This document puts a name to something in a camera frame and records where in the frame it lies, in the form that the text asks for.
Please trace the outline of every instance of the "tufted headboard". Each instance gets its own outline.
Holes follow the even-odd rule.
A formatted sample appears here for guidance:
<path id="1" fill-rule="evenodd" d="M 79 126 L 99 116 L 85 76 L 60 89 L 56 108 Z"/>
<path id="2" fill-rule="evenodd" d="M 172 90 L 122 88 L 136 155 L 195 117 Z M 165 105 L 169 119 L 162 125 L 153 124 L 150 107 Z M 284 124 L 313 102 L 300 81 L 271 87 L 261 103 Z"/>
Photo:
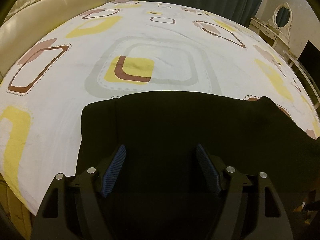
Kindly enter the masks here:
<path id="1" fill-rule="evenodd" d="M 12 65 L 47 33 L 112 0 L 17 0 L 0 27 L 0 82 Z"/>

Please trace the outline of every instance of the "ornate white mirror frame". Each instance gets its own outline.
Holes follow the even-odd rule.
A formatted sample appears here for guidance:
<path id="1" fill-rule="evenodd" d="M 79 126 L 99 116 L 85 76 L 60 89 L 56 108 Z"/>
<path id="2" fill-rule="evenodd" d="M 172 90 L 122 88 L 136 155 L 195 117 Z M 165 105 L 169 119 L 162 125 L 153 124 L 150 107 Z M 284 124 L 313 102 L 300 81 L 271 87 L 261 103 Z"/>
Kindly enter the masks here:
<path id="1" fill-rule="evenodd" d="M 277 25 L 277 23 L 276 23 L 276 19 L 277 19 L 278 11 L 279 11 L 282 7 L 287 8 L 287 9 L 289 10 L 289 12 L 290 12 L 290 18 L 289 18 L 288 23 L 287 23 L 285 26 L 279 27 L 279 26 Z M 273 13 L 273 17 L 272 17 L 270 20 L 268 20 L 268 23 L 269 23 L 271 26 L 273 26 L 274 28 L 276 28 L 277 30 L 279 30 L 280 33 L 282 33 L 282 34 L 289 40 L 289 38 L 290 38 L 290 28 L 291 28 L 291 25 L 292 25 L 292 10 L 291 10 L 289 4 L 288 4 L 287 2 L 285 2 L 284 4 L 280 4 L 280 5 L 276 8 L 275 12 Z"/>

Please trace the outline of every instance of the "oval mirror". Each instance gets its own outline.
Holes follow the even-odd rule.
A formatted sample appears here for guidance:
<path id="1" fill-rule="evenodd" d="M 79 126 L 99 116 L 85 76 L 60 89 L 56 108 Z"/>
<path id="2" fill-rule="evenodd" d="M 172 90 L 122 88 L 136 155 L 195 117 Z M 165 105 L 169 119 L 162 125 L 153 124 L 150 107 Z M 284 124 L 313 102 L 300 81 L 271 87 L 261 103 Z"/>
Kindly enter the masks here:
<path id="1" fill-rule="evenodd" d="M 284 6 L 282 6 L 276 16 L 276 24 L 279 28 L 286 26 L 290 19 L 290 10 Z"/>

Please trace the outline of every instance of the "wall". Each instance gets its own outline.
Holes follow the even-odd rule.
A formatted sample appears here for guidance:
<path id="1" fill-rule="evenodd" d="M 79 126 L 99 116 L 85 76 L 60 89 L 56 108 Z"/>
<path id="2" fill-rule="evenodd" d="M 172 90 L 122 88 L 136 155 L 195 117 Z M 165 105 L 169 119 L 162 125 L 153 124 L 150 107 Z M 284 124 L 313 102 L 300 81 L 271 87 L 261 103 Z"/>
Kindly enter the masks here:
<path id="1" fill-rule="evenodd" d="M 308 40 L 320 50 L 320 22 L 306 0 L 263 0 L 256 17 L 268 21 L 272 18 L 276 7 L 285 2 L 292 10 L 290 51 L 299 57 Z"/>

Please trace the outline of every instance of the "vanity table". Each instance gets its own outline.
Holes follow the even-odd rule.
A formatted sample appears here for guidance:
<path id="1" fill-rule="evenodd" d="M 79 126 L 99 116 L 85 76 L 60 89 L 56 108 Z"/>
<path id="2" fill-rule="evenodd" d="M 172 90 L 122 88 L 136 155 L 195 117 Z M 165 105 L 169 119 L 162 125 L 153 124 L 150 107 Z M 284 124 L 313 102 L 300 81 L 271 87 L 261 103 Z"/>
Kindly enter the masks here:
<path id="1" fill-rule="evenodd" d="M 279 55 L 285 57 L 289 50 L 292 11 L 288 3 L 279 5 L 268 22 L 251 18 L 249 29 L 257 33 Z"/>

